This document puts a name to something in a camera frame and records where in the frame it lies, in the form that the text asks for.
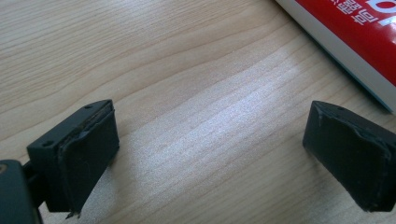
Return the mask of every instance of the red and white packaging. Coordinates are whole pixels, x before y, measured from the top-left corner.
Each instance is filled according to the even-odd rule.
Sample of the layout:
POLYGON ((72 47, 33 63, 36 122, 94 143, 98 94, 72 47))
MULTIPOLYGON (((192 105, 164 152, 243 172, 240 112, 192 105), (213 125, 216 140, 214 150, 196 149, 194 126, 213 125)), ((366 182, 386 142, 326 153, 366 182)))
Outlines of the red and white packaging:
POLYGON ((395 113, 396 0, 276 1, 395 113))

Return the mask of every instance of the light wooden surface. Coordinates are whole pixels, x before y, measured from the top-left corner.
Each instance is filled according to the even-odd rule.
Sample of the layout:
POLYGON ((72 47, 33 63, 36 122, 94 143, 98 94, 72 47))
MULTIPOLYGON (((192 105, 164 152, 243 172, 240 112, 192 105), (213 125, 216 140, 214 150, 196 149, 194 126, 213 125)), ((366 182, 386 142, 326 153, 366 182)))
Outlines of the light wooden surface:
POLYGON ((0 78, 1 159, 115 103, 114 164, 80 219, 42 205, 45 223, 396 222, 302 147, 313 100, 396 118, 274 1, 1 1, 0 78))

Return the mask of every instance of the black plastic mount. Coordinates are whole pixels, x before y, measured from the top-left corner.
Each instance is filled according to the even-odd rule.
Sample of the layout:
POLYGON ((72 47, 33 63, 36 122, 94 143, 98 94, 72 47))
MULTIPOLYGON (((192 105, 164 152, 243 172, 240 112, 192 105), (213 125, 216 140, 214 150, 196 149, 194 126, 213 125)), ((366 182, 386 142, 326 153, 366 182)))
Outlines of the black plastic mount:
POLYGON ((396 134, 338 105, 314 101, 304 147, 369 212, 396 201, 396 134))
POLYGON ((50 212, 79 214, 119 147, 112 101, 85 105, 27 147, 23 168, 0 161, 0 221, 30 223, 3 219, 12 214, 40 223, 32 211, 44 201, 50 212))

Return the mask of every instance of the wood grain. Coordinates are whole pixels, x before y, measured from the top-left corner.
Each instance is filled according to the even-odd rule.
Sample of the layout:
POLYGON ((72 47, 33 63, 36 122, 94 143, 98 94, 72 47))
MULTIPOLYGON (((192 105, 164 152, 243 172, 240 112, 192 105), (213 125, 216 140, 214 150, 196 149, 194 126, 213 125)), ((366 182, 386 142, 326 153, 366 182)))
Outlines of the wood grain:
POLYGON ((0 158, 111 98, 120 153, 81 218, 45 223, 393 223, 302 147, 313 100, 396 118, 274 1, 0 2, 0 158))

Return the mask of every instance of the wooden table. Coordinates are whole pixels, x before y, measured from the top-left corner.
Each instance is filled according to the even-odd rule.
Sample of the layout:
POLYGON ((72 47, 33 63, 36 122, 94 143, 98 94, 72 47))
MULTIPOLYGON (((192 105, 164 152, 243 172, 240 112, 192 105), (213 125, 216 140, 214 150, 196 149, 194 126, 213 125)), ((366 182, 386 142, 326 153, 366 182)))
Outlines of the wooden table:
POLYGON ((45 223, 394 223, 302 147, 309 106, 396 118, 270 0, 0 2, 0 158, 113 99, 120 152, 81 218, 45 223))

